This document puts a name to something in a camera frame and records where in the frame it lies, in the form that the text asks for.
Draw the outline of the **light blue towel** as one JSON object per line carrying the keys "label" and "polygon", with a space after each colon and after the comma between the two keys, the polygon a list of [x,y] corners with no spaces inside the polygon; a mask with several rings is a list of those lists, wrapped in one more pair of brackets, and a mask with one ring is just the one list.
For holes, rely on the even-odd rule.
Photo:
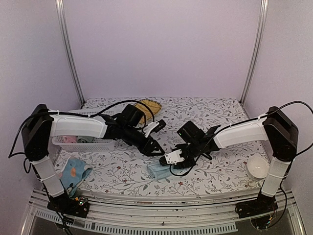
{"label": "light blue towel", "polygon": [[153,162],[147,165],[147,172],[156,180],[165,179],[172,176],[169,166],[162,166],[159,162]]}

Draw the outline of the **blue cartoon print towel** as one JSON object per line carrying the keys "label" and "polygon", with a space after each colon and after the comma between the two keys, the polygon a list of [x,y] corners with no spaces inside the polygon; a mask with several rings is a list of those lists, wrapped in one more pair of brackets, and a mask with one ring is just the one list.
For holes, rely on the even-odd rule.
{"label": "blue cartoon print towel", "polygon": [[78,187],[92,172],[92,167],[84,161],[69,157],[59,173],[61,183],[69,197],[73,197]]}

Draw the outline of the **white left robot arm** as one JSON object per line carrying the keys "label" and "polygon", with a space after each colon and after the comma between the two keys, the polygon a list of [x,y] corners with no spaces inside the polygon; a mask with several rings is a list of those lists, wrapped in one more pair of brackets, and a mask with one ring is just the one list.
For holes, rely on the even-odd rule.
{"label": "white left robot arm", "polygon": [[151,137],[166,125],[164,120],[154,120],[139,127],[145,117],[143,111],[134,105],[113,116],[99,112],[93,115],[52,111],[46,105],[38,105],[33,113],[21,124],[20,132],[24,153],[33,164],[42,184],[54,198],[54,205],[61,212],[69,212],[73,203],[65,196],[66,189],[58,178],[49,157],[48,146],[54,137],[92,137],[103,140],[122,140],[148,157],[160,156],[164,150]]}

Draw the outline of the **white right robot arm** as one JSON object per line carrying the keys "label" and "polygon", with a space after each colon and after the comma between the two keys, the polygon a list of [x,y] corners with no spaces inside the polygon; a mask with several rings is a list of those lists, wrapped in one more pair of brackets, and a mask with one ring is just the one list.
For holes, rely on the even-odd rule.
{"label": "white right robot arm", "polygon": [[262,115],[229,125],[216,125],[206,132],[193,122],[185,123],[178,131],[184,140],[167,153],[165,163],[181,168],[193,167],[196,158],[209,157],[211,152],[248,142],[259,142],[270,161],[261,187],[261,194],[253,202],[256,213],[264,213],[272,205],[289,166],[297,155],[298,128],[280,107],[272,106]]}

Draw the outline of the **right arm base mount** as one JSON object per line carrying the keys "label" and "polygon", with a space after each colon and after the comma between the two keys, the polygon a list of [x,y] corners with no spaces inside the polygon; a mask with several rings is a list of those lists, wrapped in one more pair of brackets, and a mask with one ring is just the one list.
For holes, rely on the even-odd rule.
{"label": "right arm base mount", "polygon": [[235,212],[239,218],[246,218],[251,216],[260,215],[267,212],[274,212],[278,209],[275,196],[269,197],[262,194],[259,190],[256,199],[237,203],[235,205]]}

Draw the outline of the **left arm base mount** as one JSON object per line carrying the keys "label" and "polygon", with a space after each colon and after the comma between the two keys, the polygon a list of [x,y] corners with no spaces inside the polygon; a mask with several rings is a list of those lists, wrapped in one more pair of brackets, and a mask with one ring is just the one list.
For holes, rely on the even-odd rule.
{"label": "left arm base mount", "polygon": [[85,197],[70,198],[67,193],[63,193],[57,197],[52,197],[48,194],[49,210],[60,214],[72,215],[80,218],[87,218],[90,204]]}

